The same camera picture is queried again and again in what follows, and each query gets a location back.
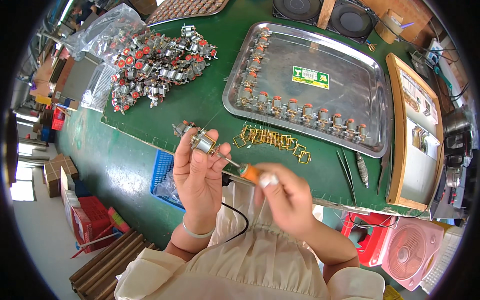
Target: bracelet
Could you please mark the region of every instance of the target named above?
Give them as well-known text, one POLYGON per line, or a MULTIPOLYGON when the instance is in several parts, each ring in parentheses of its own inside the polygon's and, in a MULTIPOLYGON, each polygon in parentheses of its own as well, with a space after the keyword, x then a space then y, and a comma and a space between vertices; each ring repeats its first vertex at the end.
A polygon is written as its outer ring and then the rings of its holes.
POLYGON ((194 238, 197 238, 197 239, 203 239, 203 238, 208 238, 209 236, 211 236, 216 228, 216 224, 215 224, 215 227, 213 227, 213 229, 209 232, 209 233, 205 233, 205 234, 196 234, 196 233, 193 233, 191 232, 190 230, 187 229, 187 227, 185 226, 185 222, 184 222, 184 219, 185 219, 185 214, 183 215, 183 218, 181 220, 181 223, 183 224, 183 229, 185 229, 185 231, 192 237, 194 238))

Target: floor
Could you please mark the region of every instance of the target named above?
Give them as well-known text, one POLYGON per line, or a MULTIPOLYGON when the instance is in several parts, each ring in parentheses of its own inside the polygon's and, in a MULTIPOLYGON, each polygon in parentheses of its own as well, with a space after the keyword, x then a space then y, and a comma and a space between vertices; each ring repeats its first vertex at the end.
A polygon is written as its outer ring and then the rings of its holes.
MULTIPOLYGON (((100 123, 100 116, 82 107, 72 113, 57 135, 58 152, 71 156, 80 179, 93 195, 106 207, 113 206, 131 227, 163 249, 183 212, 150 195, 156 148, 100 123)), ((324 208, 323 222, 340 231, 342 223, 335 212, 341 215, 339 210, 324 208)), ((359 236, 351 235, 355 244, 359 236)), ((425 298, 420 288, 409 293, 380 266, 370 269, 380 273, 405 299, 425 298)))

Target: hand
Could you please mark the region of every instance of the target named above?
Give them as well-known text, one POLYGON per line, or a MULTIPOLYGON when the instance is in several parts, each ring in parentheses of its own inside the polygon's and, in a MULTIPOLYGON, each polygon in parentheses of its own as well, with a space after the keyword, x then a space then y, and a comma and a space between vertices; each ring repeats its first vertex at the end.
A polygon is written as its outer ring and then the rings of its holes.
POLYGON ((305 240, 318 221, 312 214, 310 186, 303 178, 281 164, 255 165, 262 174, 255 189, 255 204, 266 197, 275 223, 298 240, 305 240))
MULTIPOLYGON (((185 222, 191 223, 191 227, 189 224, 185 226, 196 234, 205 234, 211 228, 202 229, 198 228, 198 225, 206 223, 206 220, 211 221, 212 218, 215 221, 222 203, 222 169, 228 162, 216 155, 208 156, 198 149, 192 151, 190 140, 196 133, 197 129, 191 128, 182 136, 175 151, 173 179, 188 215, 185 222)), ((209 130, 207 135, 215 141, 218 139, 218 132, 215 129, 209 130)), ((218 150, 231 158, 229 143, 223 143, 218 150)))

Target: white plastic basket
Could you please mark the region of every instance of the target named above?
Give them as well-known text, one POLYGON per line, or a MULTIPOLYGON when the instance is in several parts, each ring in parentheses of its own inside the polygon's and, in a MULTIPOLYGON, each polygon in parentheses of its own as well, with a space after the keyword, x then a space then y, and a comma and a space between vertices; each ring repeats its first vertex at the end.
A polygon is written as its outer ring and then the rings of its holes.
POLYGON ((92 92, 92 97, 82 99, 80 105, 84 108, 103 112, 110 93, 111 77, 117 71, 116 68, 107 65, 106 62, 95 67, 87 86, 87 90, 92 92))
POLYGON ((430 273, 420 282, 421 288, 430 295, 433 288, 437 285, 440 278, 442 278, 450 261, 452 260, 460 241, 462 240, 463 228, 450 227, 444 234, 442 246, 438 251, 438 259, 435 262, 430 273))

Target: orange handle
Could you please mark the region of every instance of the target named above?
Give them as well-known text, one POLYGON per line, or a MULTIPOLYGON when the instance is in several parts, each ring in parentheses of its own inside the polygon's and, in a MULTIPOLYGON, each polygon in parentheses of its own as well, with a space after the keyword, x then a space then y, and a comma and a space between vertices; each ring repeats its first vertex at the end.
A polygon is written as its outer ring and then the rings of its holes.
POLYGON ((251 164, 247 164, 247 167, 240 174, 240 177, 250 180, 255 184, 258 184, 258 179, 260 177, 260 170, 253 167, 251 164))

